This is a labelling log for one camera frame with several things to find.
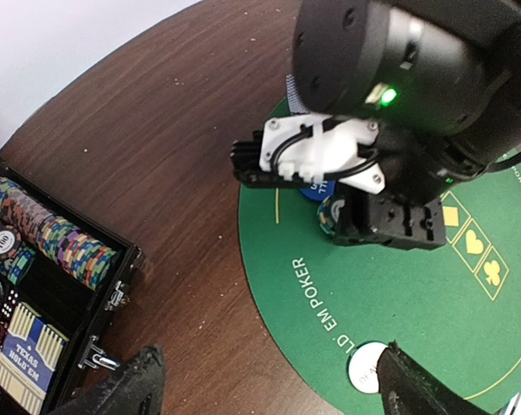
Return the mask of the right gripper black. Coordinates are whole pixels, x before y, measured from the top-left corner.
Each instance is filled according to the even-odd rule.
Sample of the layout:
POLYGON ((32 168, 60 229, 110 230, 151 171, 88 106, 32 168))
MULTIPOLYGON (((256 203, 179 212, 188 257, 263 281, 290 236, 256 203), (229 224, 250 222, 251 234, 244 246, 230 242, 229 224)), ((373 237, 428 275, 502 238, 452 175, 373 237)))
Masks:
POLYGON ((383 129, 375 146, 384 174, 376 194, 343 184, 333 242, 337 246, 381 245, 400 250, 435 250, 447 244, 440 195, 445 178, 433 149, 403 129, 383 129))

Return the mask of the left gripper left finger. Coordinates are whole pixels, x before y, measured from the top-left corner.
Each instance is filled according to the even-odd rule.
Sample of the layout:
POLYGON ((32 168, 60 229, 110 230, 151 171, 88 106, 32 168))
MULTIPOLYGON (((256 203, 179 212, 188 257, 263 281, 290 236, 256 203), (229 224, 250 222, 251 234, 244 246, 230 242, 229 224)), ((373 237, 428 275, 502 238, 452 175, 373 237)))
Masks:
POLYGON ((167 367, 158 344, 143 347, 76 399, 52 410, 60 415, 160 414, 167 367))

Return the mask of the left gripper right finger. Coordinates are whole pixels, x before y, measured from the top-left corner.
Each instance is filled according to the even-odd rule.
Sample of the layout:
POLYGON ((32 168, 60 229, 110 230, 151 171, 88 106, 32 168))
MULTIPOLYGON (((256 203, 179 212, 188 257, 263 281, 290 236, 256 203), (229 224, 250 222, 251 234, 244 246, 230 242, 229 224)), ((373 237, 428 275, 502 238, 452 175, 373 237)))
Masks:
POLYGON ((376 374, 384 414, 487 414, 446 387, 396 342, 378 358, 376 374))

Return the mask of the white dealer button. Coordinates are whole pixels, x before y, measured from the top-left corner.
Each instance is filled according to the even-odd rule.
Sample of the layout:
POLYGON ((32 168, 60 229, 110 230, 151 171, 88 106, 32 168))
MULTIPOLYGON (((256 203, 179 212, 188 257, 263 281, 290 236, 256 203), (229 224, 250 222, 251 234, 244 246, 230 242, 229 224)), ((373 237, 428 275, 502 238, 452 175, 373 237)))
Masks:
POLYGON ((378 361, 388 346, 367 342, 355 349, 348 362, 347 374, 352 386, 363 394, 379 393, 378 361))

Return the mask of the blue small blind button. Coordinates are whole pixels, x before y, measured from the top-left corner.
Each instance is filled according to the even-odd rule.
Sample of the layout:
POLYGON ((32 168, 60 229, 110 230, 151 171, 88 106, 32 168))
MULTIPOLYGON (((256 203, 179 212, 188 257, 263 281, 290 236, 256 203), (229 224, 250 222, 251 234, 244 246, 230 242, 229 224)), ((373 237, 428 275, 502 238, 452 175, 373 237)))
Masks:
POLYGON ((300 194, 310 201, 322 202, 334 194, 335 181, 323 181, 320 184, 311 184, 308 188, 301 188, 300 194))

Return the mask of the deck of cards clear box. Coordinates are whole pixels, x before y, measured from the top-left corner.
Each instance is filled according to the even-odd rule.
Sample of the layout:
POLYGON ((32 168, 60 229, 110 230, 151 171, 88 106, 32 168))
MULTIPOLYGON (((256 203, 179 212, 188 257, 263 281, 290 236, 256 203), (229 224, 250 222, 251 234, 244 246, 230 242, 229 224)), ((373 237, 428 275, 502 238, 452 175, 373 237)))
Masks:
POLYGON ((292 74, 287 74, 285 78, 287 102, 289 111, 292 115, 308 114, 309 110, 302 103, 302 100, 297 92, 295 78, 292 74))

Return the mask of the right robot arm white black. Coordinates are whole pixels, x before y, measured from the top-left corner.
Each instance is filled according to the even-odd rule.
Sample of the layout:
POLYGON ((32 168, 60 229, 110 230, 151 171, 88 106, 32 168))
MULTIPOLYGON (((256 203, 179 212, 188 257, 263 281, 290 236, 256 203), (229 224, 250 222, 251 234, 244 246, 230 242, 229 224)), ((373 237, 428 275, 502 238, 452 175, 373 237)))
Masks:
POLYGON ((521 163, 518 3, 305 1, 292 68, 310 111, 378 125, 385 185, 337 181, 338 246, 443 246, 441 194, 521 163))

